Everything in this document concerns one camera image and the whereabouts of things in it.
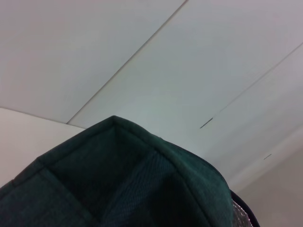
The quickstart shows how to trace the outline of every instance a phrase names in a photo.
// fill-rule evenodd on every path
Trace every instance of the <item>seam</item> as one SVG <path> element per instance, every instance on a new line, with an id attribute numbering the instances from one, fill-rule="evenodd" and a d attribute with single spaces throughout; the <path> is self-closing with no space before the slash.
<path id="1" fill-rule="evenodd" d="M 149 37 L 148 40 L 143 43 L 143 45 L 135 52 L 133 55 L 112 75 L 112 77 L 68 120 L 66 124 L 71 125 L 71 121 L 80 113 L 80 111 L 85 108 L 88 103 L 97 95 L 99 92 L 114 78 L 116 75 L 166 26 L 167 23 L 183 8 L 183 6 L 189 0 L 184 0 L 183 3 L 173 12 L 172 15 L 154 32 L 154 34 Z"/>
<path id="2" fill-rule="evenodd" d="M 156 152 L 152 152 L 148 155 L 148 157 L 146 157 L 146 161 L 151 160 L 155 157 Z M 142 164 L 142 166 L 140 167 L 140 169 L 136 169 L 130 176 L 130 179 L 126 179 L 126 181 L 128 181 L 127 186 L 124 186 L 124 188 L 122 189 L 122 191 L 118 192 L 118 195 L 116 196 L 116 198 L 114 198 L 114 201 L 112 201 L 110 204 L 108 204 L 109 207 L 109 211 L 105 211 L 105 214 L 102 216 L 101 218 L 101 223 L 103 223 L 108 216 L 111 214 L 112 210 L 114 209 L 115 205 L 117 205 L 117 203 L 120 201 L 121 197 L 124 195 L 126 189 L 128 188 L 128 186 L 134 182 L 136 176 L 143 170 L 145 169 L 145 165 Z"/>
<path id="3" fill-rule="evenodd" d="M 44 167 L 41 168 L 41 169 L 39 169 L 38 171 L 36 171 L 36 172 L 33 173 L 32 175 L 30 175 L 26 180 L 22 181 L 21 183 L 17 184 L 16 186 L 15 186 L 15 185 L 12 185 L 13 188 L 12 188 L 8 193 L 6 193 L 6 194 L 0 199 L 0 201 L 3 200 L 5 197 L 7 197 L 9 194 L 11 194 L 11 193 L 12 193 L 16 188 L 18 188 L 20 185 L 22 185 L 22 184 L 24 184 L 25 182 L 27 182 L 27 181 L 29 181 L 30 179 L 32 179 L 32 178 L 34 177 L 34 175 L 40 173 L 40 171 L 43 170 L 43 169 L 44 169 Z"/>
<path id="4" fill-rule="evenodd" d="M 84 216 L 81 215 L 81 210 L 77 210 L 75 209 L 74 206 L 72 206 L 70 204 L 70 202 L 65 198 L 65 196 L 62 195 L 62 193 L 53 185 L 53 183 L 51 181 L 49 181 L 45 176 L 43 176 L 41 173 L 39 173 L 39 176 L 41 177 L 42 180 L 44 180 L 45 182 L 47 182 L 49 185 L 51 185 L 52 189 L 55 190 L 55 192 L 60 195 L 61 198 L 64 199 L 64 201 L 66 201 L 66 203 L 75 211 L 75 213 L 82 218 L 89 226 L 91 226 L 91 224 L 89 223 L 88 220 L 86 220 L 86 218 Z"/>
<path id="5" fill-rule="evenodd" d="M 128 131 L 130 134 L 134 135 L 135 137 L 137 137 L 139 140 L 141 140 L 143 143 L 145 143 L 146 145 L 148 145 L 150 148 L 154 149 L 155 151 L 157 151 L 161 156 L 163 156 L 167 161 L 169 161 L 176 169 L 177 173 L 180 175 L 180 177 L 183 179 L 186 187 L 188 188 L 190 194 L 193 196 L 194 201 L 197 203 L 198 207 L 200 208 L 200 210 L 204 213 L 206 220 L 208 221 L 208 223 L 212 225 L 212 222 L 210 221 L 210 218 L 205 214 L 204 210 L 202 209 L 200 203 L 197 201 L 197 198 L 195 196 L 195 194 L 192 192 L 191 187 L 188 186 L 187 181 L 185 180 L 184 176 L 180 173 L 179 169 L 176 167 L 175 163 L 173 163 L 168 157 L 166 157 L 162 151 L 160 151 L 159 149 L 155 148 L 154 146 L 150 145 L 149 143 L 147 143 L 146 141 L 144 141 L 142 138 L 138 137 L 136 134 L 134 134 L 132 131 L 129 131 L 128 129 L 126 129 L 123 125 L 121 125 L 120 123 L 117 123 L 116 121 L 114 122 L 114 124 L 117 124 L 119 127 L 121 127 L 122 129 Z"/>
<path id="6" fill-rule="evenodd" d="M 184 148 L 179 147 L 179 146 L 176 145 L 176 144 L 167 142 L 167 141 L 165 141 L 165 140 L 163 140 L 163 141 L 166 142 L 166 143 L 168 143 L 170 146 L 174 146 L 175 148 L 177 148 L 177 149 L 179 149 L 179 150 L 181 150 L 181 151 L 186 151 L 186 152 L 190 153 L 190 155 L 193 155 L 193 156 L 195 156 L 196 158 L 198 158 L 199 160 L 201 160 L 203 163 L 205 163 L 206 165 L 208 165 L 214 173 L 218 174 L 218 175 L 221 177 L 221 179 L 226 183 L 226 185 L 227 185 L 227 187 L 228 187 L 228 183 L 226 182 L 225 178 L 222 176 L 222 174 L 221 174 L 221 173 L 220 173 L 212 164 L 210 164 L 209 162 L 207 162 L 207 161 L 204 160 L 203 158 L 199 157 L 198 155 L 195 155 L 194 153 L 191 153 L 191 152 L 189 152 L 188 150 L 185 150 Z"/>
<path id="7" fill-rule="evenodd" d="M 50 163 L 47 163 L 47 165 L 53 165 L 57 162 L 59 162 L 60 160 L 68 157 L 69 155 L 71 155 L 72 153 L 74 153 L 76 151 L 76 149 L 78 149 L 79 147 L 83 146 L 84 143 L 87 143 L 87 140 L 95 137 L 95 136 L 99 136 L 101 133 L 104 133 L 105 131 L 109 130 L 111 127 L 113 126 L 113 123 L 109 126 L 109 127 L 106 127 L 105 129 L 101 130 L 101 131 L 97 131 L 97 132 L 94 132 L 92 135 L 90 135 L 89 137 L 87 137 L 84 141 L 82 141 L 80 144 L 78 144 L 77 146 L 75 146 L 74 148 L 72 148 L 72 150 L 70 150 L 67 154 L 63 155 L 62 157 L 60 157 L 59 159 L 56 159 L 55 161 L 53 162 L 50 162 Z M 62 144 L 58 145 L 57 147 L 49 150 L 48 152 L 54 152 L 55 150 L 57 149 L 62 149 L 61 147 Z M 40 157 L 37 158 L 37 160 L 39 160 L 39 162 L 43 165 L 46 165 L 42 160 L 40 160 Z"/>

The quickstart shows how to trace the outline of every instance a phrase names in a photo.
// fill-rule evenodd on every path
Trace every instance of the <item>green fabric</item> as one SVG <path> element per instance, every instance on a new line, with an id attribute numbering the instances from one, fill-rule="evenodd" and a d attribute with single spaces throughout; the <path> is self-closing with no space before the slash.
<path id="1" fill-rule="evenodd" d="M 112 116 L 0 189 L 0 226 L 231 227 L 230 190 L 198 156 Z"/>

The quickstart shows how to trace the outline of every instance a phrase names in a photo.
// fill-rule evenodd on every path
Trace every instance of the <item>white ceiling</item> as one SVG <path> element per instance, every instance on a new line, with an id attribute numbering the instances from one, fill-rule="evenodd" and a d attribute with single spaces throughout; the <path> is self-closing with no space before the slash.
<path id="1" fill-rule="evenodd" d="M 281 63 L 303 42 L 302 11 L 297 0 L 190 0 L 70 124 L 124 117 L 234 181 L 303 122 L 303 56 Z"/>
<path id="2" fill-rule="evenodd" d="M 117 114 L 172 140 L 198 129 L 303 42 L 302 11 L 296 0 L 190 0 L 70 123 Z"/>
<path id="3" fill-rule="evenodd" d="M 182 1 L 1 4 L 5 108 L 68 122 L 106 83 L 69 124 L 124 117 L 229 182 L 303 123 L 301 1 L 189 0 L 110 81 Z"/>
<path id="4" fill-rule="evenodd" d="M 68 122 L 183 1 L 2 0 L 0 107 Z"/>

